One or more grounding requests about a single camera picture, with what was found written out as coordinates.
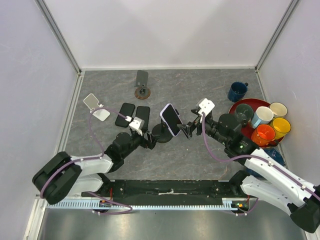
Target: blue mug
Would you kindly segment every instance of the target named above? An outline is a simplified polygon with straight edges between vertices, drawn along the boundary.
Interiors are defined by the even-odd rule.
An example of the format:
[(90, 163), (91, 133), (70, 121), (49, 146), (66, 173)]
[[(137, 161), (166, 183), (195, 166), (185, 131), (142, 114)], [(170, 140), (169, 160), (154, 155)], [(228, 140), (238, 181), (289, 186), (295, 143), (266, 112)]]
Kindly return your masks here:
[(240, 81), (235, 81), (231, 84), (229, 93), (228, 93), (228, 99), (231, 102), (237, 102), (241, 100), (245, 94), (248, 92), (248, 83), (243, 83)]

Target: round red tray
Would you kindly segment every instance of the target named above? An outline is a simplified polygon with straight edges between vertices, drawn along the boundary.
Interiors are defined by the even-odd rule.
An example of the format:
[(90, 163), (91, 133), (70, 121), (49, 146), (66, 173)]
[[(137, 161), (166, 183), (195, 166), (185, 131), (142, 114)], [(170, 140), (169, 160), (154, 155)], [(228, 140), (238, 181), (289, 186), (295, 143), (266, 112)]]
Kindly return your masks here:
[[(242, 99), (240, 101), (237, 101), (235, 104), (233, 104), (233, 106), (230, 108), (229, 113), (233, 114), (236, 110), (236, 107), (239, 104), (248, 104), (250, 107), (252, 107), (253, 111), (255, 112), (257, 110), (258, 107), (269, 107), (270, 103), (260, 100), (260, 99), (256, 99), (256, 98), (245, 98)], [(246, 137), (251, 139), (251, 135), (255, 130), (250, 126), (250, 124), (247, 124), (246, 127), (243, 127), (241, 129), (241, 132), (243, 135), (245, 135)], [(283, 137), (280, 138), (278, 140), (278, 142), (280, 143), (282, 141)], [(262, 146), (261, 148), (270, 148), (270, 146)]]

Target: metal floor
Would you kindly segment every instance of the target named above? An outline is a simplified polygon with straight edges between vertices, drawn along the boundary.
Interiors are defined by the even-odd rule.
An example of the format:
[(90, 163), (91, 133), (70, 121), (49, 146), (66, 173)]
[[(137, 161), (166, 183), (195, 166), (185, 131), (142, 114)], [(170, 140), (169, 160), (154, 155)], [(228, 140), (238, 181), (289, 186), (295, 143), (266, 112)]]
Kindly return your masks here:
[(47, 209), (38, 240), (305, 240), (278, 208), (259, 201), (248, 216), (210, 210), (141, 210), (98, 216)]

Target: mug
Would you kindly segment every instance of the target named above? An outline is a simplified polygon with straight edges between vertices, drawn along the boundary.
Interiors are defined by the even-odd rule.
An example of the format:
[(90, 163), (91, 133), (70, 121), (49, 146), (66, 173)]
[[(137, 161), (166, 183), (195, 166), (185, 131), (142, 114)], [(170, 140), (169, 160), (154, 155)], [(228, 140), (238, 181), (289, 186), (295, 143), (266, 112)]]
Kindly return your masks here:
[(251, 140), (259, 145), (259, 147), (263, 146), (271, 146), (275, 147), (278, 145), (278, 141), (275, 141), (276, 132), (275, 130), (267, 125), (267, 124), (261, 124), (259, 125), (254, 132), (251, 135)]
[(280, 139), (291, 131), (290, 122), (284, 118), (281, 118), (281, 117), (273, 119), (270, 126), (275, 131), (275, 138), (274, 139)]
[(268, 124), (274, 118), (274, 113), (266, 106), (260, 106), (256, 109), (253, 118), (251, 119), (251, 126), (253, 129), (260, 124)]
[(228, 99), (231, 102), (237, 102), (241, 100), (245, 94), (248, 92), (248, 83), (243, 83), (240, 81), (235, 81), (231, 84), (230, 90), (228, 92)]
[(273, 112), (274, 118), (284, 118), (288, 113), (287, 107), (280, 102), (271, 103), (269, 108)]
[(248, 104), (239, 104), (234, 111), (235, 119), (241, 123), (242, 126), (246, 126), (254, 115), (254, 110)]

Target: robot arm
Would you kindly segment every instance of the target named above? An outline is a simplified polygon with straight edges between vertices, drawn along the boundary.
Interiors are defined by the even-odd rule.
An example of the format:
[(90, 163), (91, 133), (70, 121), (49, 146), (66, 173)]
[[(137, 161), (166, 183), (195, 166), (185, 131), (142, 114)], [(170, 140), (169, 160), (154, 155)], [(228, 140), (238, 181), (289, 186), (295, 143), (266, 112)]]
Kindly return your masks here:
[(245, 171), (239, 171), (229, 181), (233, 184), (234, 190), (278, 207), (290, 215), (300, 228), (314, 233), (320, 225), (320, 187), (293, 174), (268, 156), (251, 139), (242, 135), (242, 126), (233, 114), (223, 114), (218, 122), (214, 121), (211, 114), (213, 107), (211, 101), (202, 99), (196, 109), (191, 110), (198, 117), (188, 124), (180, 124), (179, 128), (190, 139), (195, 129), (197, 135), (203, 133), (201, 123), (205, 121), (205, 134), (223, 144), (228, 157), (244, 155), (235, 161), (259, 173), (270, 182), (265, 183)]
[(96, 192), (102, 184), (108, 185), (110, 183), (104, 174), (119, 169), (124, 164), (124, 159), (137, 147), (141, 146), (151, 150), (155, 147), (157, 138), (149, 131), (142, 130), (143, 125), (144, 121), (135, 117), (129, 124), (131, 135), (126, 132), (119, 133), (103, 156), (78, 157), (70, 156), (64, 151), (57, 153), (35, 174), (32, 179), (33, 184), (41, 191), (57, 170), (71, 163), (59, 172), (45, 188), (43, 197), (47, 202), (54, 205), (68, 195), (87, 191)]

